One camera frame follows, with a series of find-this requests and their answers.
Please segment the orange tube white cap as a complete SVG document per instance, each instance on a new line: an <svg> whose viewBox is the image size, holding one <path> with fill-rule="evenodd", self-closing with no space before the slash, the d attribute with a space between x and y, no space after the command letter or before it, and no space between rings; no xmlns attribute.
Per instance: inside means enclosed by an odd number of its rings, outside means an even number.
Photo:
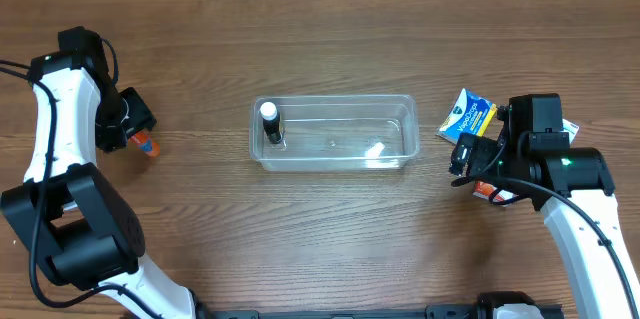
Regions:
<svg viewBox="0 0 640 319"><path fill-rule="evenodd" d="M157 157L160 153L159 145L152 139L146 130L141 130L131 136L129 140L150 157Z"/></svg>

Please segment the red box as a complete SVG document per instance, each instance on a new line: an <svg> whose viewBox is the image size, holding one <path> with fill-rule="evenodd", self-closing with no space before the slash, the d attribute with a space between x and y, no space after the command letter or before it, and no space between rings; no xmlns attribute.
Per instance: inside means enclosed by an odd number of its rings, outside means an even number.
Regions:
<svg viewBox="0 0 640 319"><path fill-rule="evenodd" d="M474 185L473 195L488 201L489 196L496 190L497 188L489 183L477 181ZM492 202L496 205L508 205L509 201L513 198L515 198L513 193L501 190L496 194Z"/></svg>

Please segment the blue VapoDrops box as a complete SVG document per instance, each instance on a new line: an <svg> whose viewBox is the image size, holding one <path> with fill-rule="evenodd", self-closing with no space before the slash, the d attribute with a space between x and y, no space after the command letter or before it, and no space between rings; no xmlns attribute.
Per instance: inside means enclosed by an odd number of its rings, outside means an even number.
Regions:
<svg viewBox="0 0 640 319"><path fill-rule="evenodd" d="M436 135L453 144L464 133L483 136L496 112L492 101L463 88Z"/></svg>

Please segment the white box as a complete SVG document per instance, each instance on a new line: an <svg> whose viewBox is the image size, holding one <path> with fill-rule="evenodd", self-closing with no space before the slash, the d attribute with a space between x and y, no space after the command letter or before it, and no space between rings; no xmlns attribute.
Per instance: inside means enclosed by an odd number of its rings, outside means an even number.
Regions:
<svg viewBox="0 0 640 319"><path fill-rule="evenodd" d="M567 119L563 120L563 131L568 134L569 143L572 143L575 140L579 130L580 127L577 124Z"/></svg>

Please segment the black bottle white cap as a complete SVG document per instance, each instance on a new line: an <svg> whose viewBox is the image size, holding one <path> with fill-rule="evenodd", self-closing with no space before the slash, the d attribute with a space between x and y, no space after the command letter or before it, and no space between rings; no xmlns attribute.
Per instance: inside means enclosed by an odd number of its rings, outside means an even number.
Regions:
<svg viewBox="0 0 640 319"><path fill-rule="evenodd" d="M264 102L259 108L262 118L263 129L269 142L277 145L283 140L283 130L281 128L281 115L277 106L270 101Z"/></svg>

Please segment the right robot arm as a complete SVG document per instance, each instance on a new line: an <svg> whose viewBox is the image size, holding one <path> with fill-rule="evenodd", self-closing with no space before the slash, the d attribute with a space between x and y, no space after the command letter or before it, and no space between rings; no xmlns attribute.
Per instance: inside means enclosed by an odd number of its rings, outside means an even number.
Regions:
<svg viewBox="0 0 640 319"><path fill-rule="evenodd" d="M484 183L495 206L530 200L552 235L583 318L636 318L639 280L620 229L615 183L595 148L574 148L558 94L498 107L461 92L439 128L454 142L452 186Z"/></svg>

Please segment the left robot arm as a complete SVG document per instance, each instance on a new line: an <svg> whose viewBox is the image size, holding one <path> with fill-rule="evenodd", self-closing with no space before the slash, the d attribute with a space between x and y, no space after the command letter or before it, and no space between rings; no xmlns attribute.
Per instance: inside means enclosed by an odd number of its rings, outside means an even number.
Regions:
<svg viewBox="0 0 640 319"><path fill-rule="evenodd" d="M107 39L78 26L59 32L58 45L28 65L2 64L37 99L30 166L1 195L1 212L29 252L34 295L51 308L103 294L138 318L210 317L152 261L138 217L96 164L98 150L130 141L151 148L154 115L133 88L117 89Z"/></svg>

